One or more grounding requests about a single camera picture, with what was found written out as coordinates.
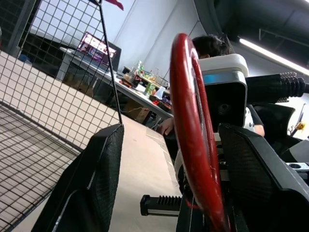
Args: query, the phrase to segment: ceiling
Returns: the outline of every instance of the ceiling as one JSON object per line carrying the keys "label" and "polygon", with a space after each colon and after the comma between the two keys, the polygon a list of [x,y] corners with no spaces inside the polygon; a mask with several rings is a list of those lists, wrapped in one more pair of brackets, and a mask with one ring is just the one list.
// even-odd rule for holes
{"label": "ceiling", "polygon": [[258,44],[309,67],[309,2],[305,0],[195,0],[207,33]]}

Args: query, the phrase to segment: red flag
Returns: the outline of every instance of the red flag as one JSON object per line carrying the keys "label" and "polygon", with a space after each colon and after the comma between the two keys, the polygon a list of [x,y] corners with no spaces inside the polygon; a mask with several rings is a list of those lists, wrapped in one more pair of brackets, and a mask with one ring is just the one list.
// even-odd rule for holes
{"label": "red flag", "polygon": [[105,1],[118,6],[121,10],[124,10],[123,4],[118,2],[117,0],[105,0]]}

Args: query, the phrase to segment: cardboard box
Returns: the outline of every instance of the cardboard box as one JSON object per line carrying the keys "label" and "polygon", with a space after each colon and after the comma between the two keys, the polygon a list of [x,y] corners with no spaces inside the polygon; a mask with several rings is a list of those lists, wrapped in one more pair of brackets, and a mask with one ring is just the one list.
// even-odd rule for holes
{"label": "cardboard box", "polygon": [[124,113],[129,118],[134,119],[139,123],[143,123],[149,113],[149,109],[130,99],[124,108]]}

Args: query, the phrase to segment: black hair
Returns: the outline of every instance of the black hair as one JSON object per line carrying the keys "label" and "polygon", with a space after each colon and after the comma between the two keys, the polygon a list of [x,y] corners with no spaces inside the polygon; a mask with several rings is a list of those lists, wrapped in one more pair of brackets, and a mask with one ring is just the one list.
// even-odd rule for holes
{"label": "black hair", "polygon": [[199,57],[205,55],[216,57],[231,53],[229,46],[224,41],[220,40],[216,35],[195,37],[192,42]]}

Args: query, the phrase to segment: bottle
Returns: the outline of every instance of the bottle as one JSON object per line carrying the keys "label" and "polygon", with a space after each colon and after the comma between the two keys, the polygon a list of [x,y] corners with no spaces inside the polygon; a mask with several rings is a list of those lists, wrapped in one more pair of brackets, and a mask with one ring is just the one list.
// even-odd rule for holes
{"label": "bottle", "polygon": [[155,85],[152,83],[148,83],[145,90],[145,95],[149,97],[150,95],[153,95],[153,92],[155,91]]}
{"label": "bottle", "polygon": [[144,66],[140,64],[139,75],[141,75],[142,73],[144,73]]}
{"label": "bottle", "polygon": [[139,62],[132,68],[132,72],[134,74],[136,74],[139,70],[140,70],[140,67],[141,67],[141,61],[139,60]]}
{"label": "bottle", "polygon": [[160,87],[160,89],[155,93],[155,97],[159,100],[162,100],[163,94],[164,94],[165,88],[163,86]]}

